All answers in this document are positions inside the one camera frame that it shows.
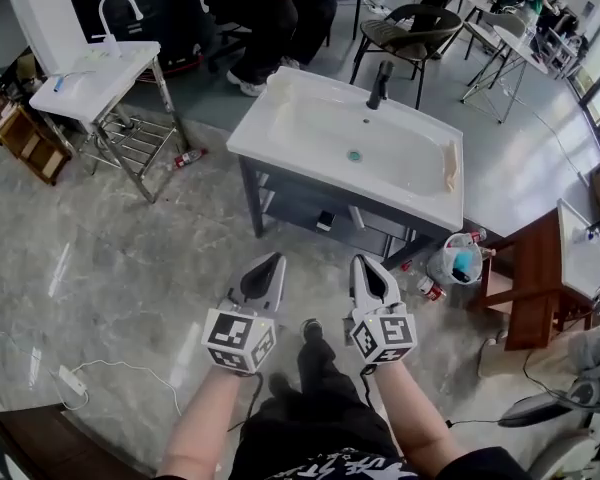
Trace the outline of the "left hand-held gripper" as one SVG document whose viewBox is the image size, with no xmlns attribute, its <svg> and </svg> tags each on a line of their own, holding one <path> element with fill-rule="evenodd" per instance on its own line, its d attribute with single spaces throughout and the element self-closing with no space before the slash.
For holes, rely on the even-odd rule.
<svg viewBox="0 0 600 480">
<path fill-rule="evenodd" d="M 211 308 L 201 343 L 213 363 L 234 372 L 258 372 L 276 345 L 276 318 L 286 276 L 281 253 L 259 256 L 230 278 L 229 298 Z"/>
</svg>

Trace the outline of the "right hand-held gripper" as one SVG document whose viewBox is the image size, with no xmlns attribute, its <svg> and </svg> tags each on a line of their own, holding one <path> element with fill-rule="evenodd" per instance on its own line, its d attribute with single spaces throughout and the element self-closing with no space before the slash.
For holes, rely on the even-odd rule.
<svg viewBox="0 0 600 480">
<path fill-rule="evenodd" d="M 365 364 L 400 361 L 417 346 L 415 318 L 400 302 L 396 279 L 378 261 L 361 254 L 352 259 L 350 296 L 356 308 L 349 336 Z"/>
</svg>

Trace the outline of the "grey two-tier table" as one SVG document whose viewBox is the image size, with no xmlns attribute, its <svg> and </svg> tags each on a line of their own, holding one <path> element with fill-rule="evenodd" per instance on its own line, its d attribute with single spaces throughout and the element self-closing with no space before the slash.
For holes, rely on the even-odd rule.
<svg viewBox="0 0 600 480">
<path fill-rule="evenodd" d="M 438 225 L 349 190 L 244 155 L 237 157 L 255 236 L 263 218 L 286 222 L 379 257 L 392 270 L 422 250 L 440 246 L 450 232 Z M 358 230 L 348 211 L 357 206 L 366 228 Z M 316 229 L 322 211 L 335 215 L 329 232 Z"/>
</svg>

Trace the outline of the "person's left forearm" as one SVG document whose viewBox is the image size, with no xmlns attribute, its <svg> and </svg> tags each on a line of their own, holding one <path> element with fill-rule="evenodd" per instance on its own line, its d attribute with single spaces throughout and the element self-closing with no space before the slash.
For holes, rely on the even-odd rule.
<svg viewBox="0 0 600 480">
<path fill-rule="evenodd" d="M 212 367 L 174 427 L 157 478 L 213 480 L 242 378 Z"/>
</svg>

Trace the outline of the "person's right forearm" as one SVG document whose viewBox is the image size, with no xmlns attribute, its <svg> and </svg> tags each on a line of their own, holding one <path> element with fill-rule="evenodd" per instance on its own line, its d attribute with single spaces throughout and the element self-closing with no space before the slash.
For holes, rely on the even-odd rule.
<svg viewBox="0 0 600 480">
<path fill-rule="evenodd" d="M 436 478 L 466 454 L 402 362 L 380 365 L 374 378 L 397 444 L 420 474 Z"/>
</svg>

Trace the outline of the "brown wooden sink cabinet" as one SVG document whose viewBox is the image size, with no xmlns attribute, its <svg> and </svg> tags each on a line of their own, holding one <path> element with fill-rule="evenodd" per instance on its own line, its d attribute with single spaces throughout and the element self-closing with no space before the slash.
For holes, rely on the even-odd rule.
<svg viewBox="0 0 600 480">
<path fill-rule="evenodd" d="M 561 331 L 589 330 L 591 302 L 562 279 L 557 208 L 496 242 L 483 261 L 480 287 L 470 301 L 475 311 L 506 311 L 506 351 L 543 349 Z"/>
</svg>

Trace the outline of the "white ceramic sink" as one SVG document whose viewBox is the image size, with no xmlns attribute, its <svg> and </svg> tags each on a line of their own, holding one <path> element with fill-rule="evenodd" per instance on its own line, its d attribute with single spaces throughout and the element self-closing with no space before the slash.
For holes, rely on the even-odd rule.
<svg viewBox="0 0 600 480">
<path fill-rule="evenodd" d="M 463 135 L 392 100 L 377 110 L 369 92 L 343 82 L 289 68 L 289 101 L 275 102 L 266 90 L 231 134 L 227 148 L 291 172 L 349 190 L 456 232 L 463 224 Z M 444 148 L 456 143 L 455 190 L 444 180 Z M 358 151 L 361 162 L 347 158 Z"/>
</svg>

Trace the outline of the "stainless steel sink stand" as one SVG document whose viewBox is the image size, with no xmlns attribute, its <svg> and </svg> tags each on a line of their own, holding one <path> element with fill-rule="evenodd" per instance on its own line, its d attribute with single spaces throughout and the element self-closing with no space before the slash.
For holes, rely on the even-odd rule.
<svg viewBox="0 0 600 480">
<path fill-rule="evenodd" d="M 146 72 L 152 74 L 162 99 L 168 118 L 165 124 L 131 115 L 122 105 L 123 98 Z M 97 121 L 80 121 L 85 127 L 86 137 L 77 152 L 80 158 L 87 162 L 87 170 L 90 173 L 94 173 L 100 164 L 123 171 L 141 195 L 153 204 L 157 194 L 147 188 L 145 178 L 164 147 L 172 140 L 177 142 L 177 150 L 181 153 L 199 150 L 201 146 L 185 132 L 175 110 L 158 56 L 135 83 L 122 99 Z"/>
</svg>

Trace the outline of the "red and white bottle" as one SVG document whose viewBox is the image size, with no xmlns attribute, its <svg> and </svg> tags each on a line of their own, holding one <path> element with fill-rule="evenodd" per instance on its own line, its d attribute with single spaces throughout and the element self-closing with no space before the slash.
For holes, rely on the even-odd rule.
<svg viewBox="0 0 600 480">
<path fill-rule="evenodd" d="M 417 283 L 417 288 L 423 296 L 431 301 L 443 300 L 446 297 L 444 289 L 429 276 L 422 276 Z"/>
</svg>

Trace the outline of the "translucent white waste bin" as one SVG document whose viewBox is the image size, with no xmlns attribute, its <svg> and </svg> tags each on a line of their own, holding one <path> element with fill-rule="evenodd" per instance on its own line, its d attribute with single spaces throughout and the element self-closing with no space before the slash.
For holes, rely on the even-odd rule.
<svg viewBox="0 0 600 480">
<path fill-rule="evenodd" d="M 481 242 L 469 247 L 447 248 L 447 240 L 428 260 L 427 274 L 441 285 L 468 286 L 477 282 L 483 264 L 479 250 Z"/>
</svg>

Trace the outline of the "person's black trousers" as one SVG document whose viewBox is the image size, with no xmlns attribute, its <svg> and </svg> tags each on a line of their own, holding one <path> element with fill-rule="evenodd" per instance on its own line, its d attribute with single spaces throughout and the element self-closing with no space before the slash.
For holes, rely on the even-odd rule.
<svg viewBox="0 0 600 480">
<path fill-rule="evenodd" d="M 232 471 L 240 466 L 262 474 L 285 471 L 345 448 L 399 457 L 388 425 L 361 401 L 335 359 L 324 337 L 304 342 L 297 357 L 301 389 L 272 395 L 244 423 Z"/>
</svg>

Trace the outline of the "person's black printed shirt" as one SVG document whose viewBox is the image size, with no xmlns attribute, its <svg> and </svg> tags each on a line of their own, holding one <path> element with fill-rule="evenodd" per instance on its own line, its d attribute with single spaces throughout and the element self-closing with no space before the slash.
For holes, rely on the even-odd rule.
<svg viewBox="0 0 600 480">
<path fill-rule="evenodd" d="M 532 480 L 502 447 L 471 451 L 428 477 L 402 458 L 353 448 L 320 454 L 285 471 L 262 474 L 253 467 L 235 468 L 228 480 Z"/>
</svg>

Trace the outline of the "grey plastic appliance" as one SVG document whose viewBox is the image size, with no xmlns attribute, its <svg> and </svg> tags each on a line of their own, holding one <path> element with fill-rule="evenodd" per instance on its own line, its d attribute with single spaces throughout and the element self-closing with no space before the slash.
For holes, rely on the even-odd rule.
<svg viewBox="0 0 600 480">
<path fill-rule="evenodd" d="M 600 365 L 584 370 L 567 391 L 551 390 L 519 400 L 503 414 L 497 425 L 521 428 L 558 418 L 571 411 L 600 414 Z"/>
</svg>

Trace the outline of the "white power strip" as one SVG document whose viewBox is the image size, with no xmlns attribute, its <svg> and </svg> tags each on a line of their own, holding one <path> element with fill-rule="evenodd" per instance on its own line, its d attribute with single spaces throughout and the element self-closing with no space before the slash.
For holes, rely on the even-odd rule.
<svg viewBox="0 0 600 480">
<path fill-rule="evenodd" d="M 69 388 L 71 388 L 78 396 L 82 397 L 87 393 L 86 385 L 64 365 L 61 365 L 58 370 L 58 376 Z"/>
</svg>

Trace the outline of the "dark brown wooden furniture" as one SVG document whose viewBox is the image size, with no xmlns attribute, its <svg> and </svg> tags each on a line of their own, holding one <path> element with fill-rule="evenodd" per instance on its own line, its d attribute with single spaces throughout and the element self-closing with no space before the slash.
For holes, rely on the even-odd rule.
<svg viewBox="0 0 600 480">
<path fill-rule="evenodd" d="M 4 480 L 150 480 L 61 404 L 0 411 Z"/>
</svg>

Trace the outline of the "brown rattan chair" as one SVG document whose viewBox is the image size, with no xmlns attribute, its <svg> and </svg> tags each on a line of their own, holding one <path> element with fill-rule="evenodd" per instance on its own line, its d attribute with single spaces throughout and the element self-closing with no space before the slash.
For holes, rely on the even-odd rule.
<svg viewBox="0 0 600 480">
<path fill-rule="evenodd" d="M 427 62 L 461 30 L 463 23 L 458 14 L 425 4 L 406 4 L 383 19 L 362 22 L 362 39 L 354 56 L 349 84 L 355 83 L 360 64 L 367 53 L 390 54 L 413 66 L 412 80 L 419 74 L 415 102 L 415 109 L 419 110 Z"/>
</svg>

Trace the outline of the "wooden shelf rack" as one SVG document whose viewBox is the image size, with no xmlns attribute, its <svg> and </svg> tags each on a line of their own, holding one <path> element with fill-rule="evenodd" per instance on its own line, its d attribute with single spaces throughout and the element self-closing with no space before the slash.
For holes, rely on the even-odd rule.
<svg viewBox="0 0 600 480">
<path fill-rule="evenodd" d="M 0 145 L 42 182 L 55 186 L 71 159 L 66 147 L 40 125 L 24 105 L 0 91 Z"/>
</svg>

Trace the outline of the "round white table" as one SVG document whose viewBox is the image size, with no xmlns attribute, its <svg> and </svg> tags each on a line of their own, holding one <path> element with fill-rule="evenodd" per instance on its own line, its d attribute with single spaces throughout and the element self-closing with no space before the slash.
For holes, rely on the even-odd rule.
<svg viewBox="0 0 600 480">
<path fill-rule="evenodd" d="M 484 110 L 484 113 L 494 117 L 499 124 L 504 124 L 513 104 L 519 102 L 518 92 L 527 69 L 532 68 L 544 76 L 547 76 L 549 71 L 542 58 L 532 50 L 526 39 L 518 37 L 498 25 L 494 25 L 493 28 L 499 43 L 486 64 L 467 84 L 467 91 L 460 98 L 460 102 L 467 104 L 472 97 L 481 95 L 490 106 L 490 109 Z M 500 114 L 491 103 L 487 92 L 499 84 L 505 75 L 514 71 L 518 72 L 517 82 L 512 89 L 505 90 L 505 94 L 509 96 L 509 103 L 504 113 Z"/>
</svg>

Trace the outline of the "white gooseneck faucet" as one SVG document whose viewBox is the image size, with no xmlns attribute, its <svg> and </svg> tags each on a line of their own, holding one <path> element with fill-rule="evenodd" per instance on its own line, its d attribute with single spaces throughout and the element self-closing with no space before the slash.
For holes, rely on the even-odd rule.
<svg viewBox="0 0 600 480">
<path fill-rule="evenodd" d="M 104 45 L 108 48 L 109 55 L 113 58 L 120 58 L 122 56 L 121 49 L 117 43 L 115 35 L 111 32 L 111 30 L 109 28 L 108 22 L 106 20 L 105 14 L 104 14 L 104 4 L 107 1 L 108 0 L 100 0 L 99 6 L 98 6 L 99 19 L 100 19 L 100 22 L 104 29 L 104 35 L 102 36 L 102 38 L 103 38 Z M 144 14 L 140 11 L 136 1 L 135 0 L 126 0 L 126 1 L 130 4 L 131 9 L 134 12 L 134 16 L 135 16 L 136 20 L 142 21 L 144 19 Z"/>
</svg>

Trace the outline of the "grey chair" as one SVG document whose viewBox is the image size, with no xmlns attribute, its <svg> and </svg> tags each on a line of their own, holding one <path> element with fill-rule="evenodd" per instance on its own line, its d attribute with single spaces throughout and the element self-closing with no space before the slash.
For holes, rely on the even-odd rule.
<svg viewBox="0 0 600 480">
<path fill-rule="evenodd" d="M 493 14 L 489 12 L 483 13 L 481 20 L 482 24 L 470 21 L 464 23 L 464 29 L 470 34 L 464 59 L 469 59 L 475 42 L 479 42 L 482 46 L 490 48 L 493 51 L 493 55 L 467 84 L 469 90 L 465 93 L 464 99 L 477 92 L 481 84 L 486 84 L 485 80 L 490 81 L 488 88 L 491 89 L 501 76 L 523 65 L 523 61 L 514 54 L 513 49 L 498 34 L 488 32 L 485 26 L 488 25 L 492 29 L 500 27 L 515 38 L 521 39 L 526 30 L 524 22 L 513 14 Z"/>
</svg>

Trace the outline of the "large black equipment case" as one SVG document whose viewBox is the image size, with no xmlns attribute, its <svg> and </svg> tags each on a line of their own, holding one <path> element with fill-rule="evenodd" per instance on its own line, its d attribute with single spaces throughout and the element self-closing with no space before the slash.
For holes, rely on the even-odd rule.
<svg viewBox="0 0 600 480">
<path fill-rule="evenodd" d="M 88 42 L 103 40 L 103 10 L 118 41 L 155 41 L 164 74 L 201 63 L 215 29 L 203 0 L 71 0 Z"/>
</svg>

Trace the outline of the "blue handled toothbrush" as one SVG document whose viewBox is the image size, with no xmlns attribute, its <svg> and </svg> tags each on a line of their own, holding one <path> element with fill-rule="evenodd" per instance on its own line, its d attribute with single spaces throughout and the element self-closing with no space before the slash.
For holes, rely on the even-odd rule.
<svg viewBox="0 0 600 480">
<path fill-rule="evenodd" d="M 63 74 L 55 74 L 53 92 L 60 93 L 63 91 L 73 91 L 80 85 L 85 77 L 88 77 L 91 74 L 94 74 L 94 71 L 73 71 Z"/>
</svg>

